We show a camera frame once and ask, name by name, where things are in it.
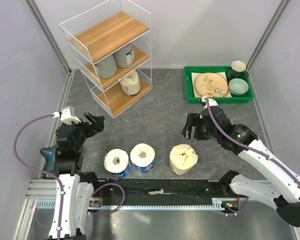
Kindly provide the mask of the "cream roll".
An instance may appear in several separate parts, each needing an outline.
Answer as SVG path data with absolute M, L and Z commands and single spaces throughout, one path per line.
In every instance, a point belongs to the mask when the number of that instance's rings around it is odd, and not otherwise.
M 176 175 L 183 175 L 198 162 L 198 155 L 189 144 L 175 145 L 169 154 L 169 167 Z
M 127 96 L 134 96 L 141 90 L 139 75 L 136 70 L 133 70 L 127 76 L 119 81 L 123 92 Z

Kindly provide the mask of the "grey paper towel roll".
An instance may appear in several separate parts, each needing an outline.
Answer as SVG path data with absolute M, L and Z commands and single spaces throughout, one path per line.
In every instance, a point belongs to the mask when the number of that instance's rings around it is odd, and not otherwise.
M 135 59 L 134 45 L 129 43 L 113 54 L 116 65 L 120 68 L 130 67 Z

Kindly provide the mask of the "white wire wooden shelf rack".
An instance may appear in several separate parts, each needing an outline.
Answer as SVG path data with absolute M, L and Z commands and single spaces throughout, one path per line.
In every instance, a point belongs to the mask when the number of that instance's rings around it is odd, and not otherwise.
M 116 118 L 153 88 L 151 15 L 130 0 L 107 0 L 62 23 L 60 28 L 93 99 Z M 114 76 L 101 77 L 95 64 L 132 43 L 134 61 L 118 67 Z M 140 91 L 126 95 L 120 80 L 138 73 Z

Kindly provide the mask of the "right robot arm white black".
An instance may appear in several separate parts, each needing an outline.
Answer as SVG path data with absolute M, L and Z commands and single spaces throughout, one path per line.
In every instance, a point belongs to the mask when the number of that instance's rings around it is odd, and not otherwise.
M 288 224 L 300 227 L 300 176 L 284 165 L 258 136 L 244 124 L 233 124 L 217 105 L 206 105 L 200 113 L 187 115 L 182 135 L 196 140 L 215 140 L 225 150 L 256 168 L 273 188 L 249 180 L 236 171 L 221 179 L 219 191 L 253 198 L 271 208 Z

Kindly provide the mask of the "blue wrapped roll left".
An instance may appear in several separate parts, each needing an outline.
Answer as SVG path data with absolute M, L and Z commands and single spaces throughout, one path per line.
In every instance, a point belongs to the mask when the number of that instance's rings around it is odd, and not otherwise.
M 104 157 L 104 168 L 116 178 L 127 177 L 131 172 L 130 159 L 126 151 L 113 149 Z

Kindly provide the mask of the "blue wrapped roll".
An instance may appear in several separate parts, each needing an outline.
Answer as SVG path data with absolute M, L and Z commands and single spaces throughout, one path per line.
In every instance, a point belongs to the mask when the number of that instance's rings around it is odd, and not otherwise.
M 130 152 L 130 161 L 140 173 L 148 173 L 155 164 L 155 150 L 148 144 L 139 143 Z
M 104 168 L 116 178 L 127 177 L 131 172 L 130 159 L 126 151 L 113 149 L 104 157 Z

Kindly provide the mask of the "green plastic tray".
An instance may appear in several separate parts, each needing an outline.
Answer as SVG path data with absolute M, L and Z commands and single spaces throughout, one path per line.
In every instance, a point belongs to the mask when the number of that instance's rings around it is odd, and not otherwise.
M 192 77 L 193 74 L 201 74 L 201 73 L 222 73 L 224 77 L 226 77 L 226 74 L 231 69 L 229 65 L 223 65 L 223 66 L 185 66 L 183 68 L 183 75 L 184 75 L 184 84 L 185 84 L 185 97 L 187 99 L 187 102 L 189 104 L 198 104 L 201 100 L 201 96 L 198 97 L 195 96 L 195 89 L 193 87 L 193 81 L 195 80 L 195 77 Z M 254 98 L 254 92 L 253 88 L 250 83 L 250 79 L 247 78 L 246 82 L 248 83 L 249 90 L 243 94 L 243 95 L 233 95 L 229 93 L 229 96 L 225 97 L 214 97 L 215 101 L 217 103 L 236 103 L 236 104 L 242 104 L 247 103 L 250 100 L 253 100 Z

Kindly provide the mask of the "light green ceramic bowl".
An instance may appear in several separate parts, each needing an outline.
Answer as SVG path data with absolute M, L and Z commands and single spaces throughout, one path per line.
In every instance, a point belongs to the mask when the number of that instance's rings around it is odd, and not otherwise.
M 228 88 L 231 94 L 241 96 L 249 90 L 249 85 L 241 78 L 233 78 L 229 81 Z

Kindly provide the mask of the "blue star shaped dish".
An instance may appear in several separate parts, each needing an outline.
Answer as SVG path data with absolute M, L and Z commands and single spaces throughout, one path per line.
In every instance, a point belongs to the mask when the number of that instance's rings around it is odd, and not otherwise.
M 43 170 L 46 172 L 53 172 L 54 171 L 54 163 L 55 163 L 55 157 L 56 157 L 56 151 L 59 150 L 59 146 L 56 144 L 51 147 L 42 148 L 40 150 L 40 154 L 45 159 L 45 165 Z

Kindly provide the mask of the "blue wrapped roll right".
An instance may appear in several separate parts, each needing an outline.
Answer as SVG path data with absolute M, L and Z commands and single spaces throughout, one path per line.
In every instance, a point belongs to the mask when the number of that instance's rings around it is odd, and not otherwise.
M 130 161 L 140 173 L 148 173 L 155 164 L 155 150 L 148 144 L 139 143 L 130 152 Z

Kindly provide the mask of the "dark green ceramic cup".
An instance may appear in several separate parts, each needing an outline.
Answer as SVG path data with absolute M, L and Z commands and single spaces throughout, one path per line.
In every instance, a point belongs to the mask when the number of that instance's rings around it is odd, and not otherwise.
M 233 61 L 226 76 L 228 81 L 236 78 L 246 80 L 249 77 L 246 64 L 239 60 Z

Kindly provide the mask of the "aluminium frame rail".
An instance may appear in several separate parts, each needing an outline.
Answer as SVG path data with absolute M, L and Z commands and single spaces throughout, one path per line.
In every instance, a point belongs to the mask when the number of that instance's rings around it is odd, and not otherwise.
M 268 180 L 250 180 L 253 186 L 262 185 L 270 193 L 275 193 L 275 186 Z M 32 179 L 26 192 L 26 199 L 48 199 L 55 200 L 57 184 L 53 179 Z

